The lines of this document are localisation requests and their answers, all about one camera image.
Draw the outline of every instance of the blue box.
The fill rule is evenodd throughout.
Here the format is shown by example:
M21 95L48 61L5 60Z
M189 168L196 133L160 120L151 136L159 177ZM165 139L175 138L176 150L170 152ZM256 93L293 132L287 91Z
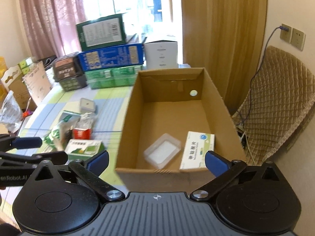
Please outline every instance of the blue box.
M128 43L81 52L78 55L83 71L143 65L141 43Z

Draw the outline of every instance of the metal bolt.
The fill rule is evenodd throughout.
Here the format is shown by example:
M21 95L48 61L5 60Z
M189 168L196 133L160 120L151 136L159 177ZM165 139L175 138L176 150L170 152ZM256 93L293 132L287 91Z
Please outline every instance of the metal bolt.
M115 200L122 196L122 192L118 190L110 190L106 193L106 195L110 200Z
M208 192L206 192L204 190L196 190L193 192L193 196L196 199L203 199L203 198L206 198L208 196Z

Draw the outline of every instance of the pink curtain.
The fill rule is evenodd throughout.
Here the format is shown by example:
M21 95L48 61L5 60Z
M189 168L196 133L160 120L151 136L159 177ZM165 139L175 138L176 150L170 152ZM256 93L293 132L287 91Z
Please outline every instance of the pink curtain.
M20 0L32 55L44 58L80 51L76 24L86 20L83 0Z

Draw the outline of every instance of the green box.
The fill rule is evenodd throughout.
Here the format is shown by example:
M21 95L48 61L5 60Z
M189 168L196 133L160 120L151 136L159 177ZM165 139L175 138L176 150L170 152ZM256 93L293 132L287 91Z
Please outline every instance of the green box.
M64 91L78 90L86 87L85 75L73 76L59 80L59 83Z
M24 67L23 69L21 69L23 75L26 75L29 71L30 71L30 67L27 66L27 67Z
M126 75L119 78L110 77L110 78L103 78L103 79L91 79L91 80L88 80L88 84L92 90L123 87L123 86L133 85L136 78L137 78L137 75Z
M112 77L110 69L100 69L100 70L94 70L94 71L87 71L87 72L85 72L85 75L86 75L87 80L103 79L103 78Z
M33 58L32 57L28 57L26 59L23 59L20 63L19 63L19 67L20 69L24 69L25 67L30 66L33 63Z
M135 30L125 26L124 15L114 14L77 24L82 51L128 43Z
M69 160L87 160L103 150L105 147L100 140L70 139L65 152Z
M127 66L127 67L119 67L112 68L111 74L112 76L121 76L121 75L136 75L139 71L142 70L142 66Z

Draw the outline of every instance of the chair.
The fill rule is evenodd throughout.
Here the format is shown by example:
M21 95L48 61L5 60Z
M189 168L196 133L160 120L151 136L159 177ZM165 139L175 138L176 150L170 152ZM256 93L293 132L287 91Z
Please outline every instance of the chair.
M284 143L292 141L312 116L315 78L295 56L269 46L263 65L238 111L235 125L243 126L247 136L246 162L261 165Z

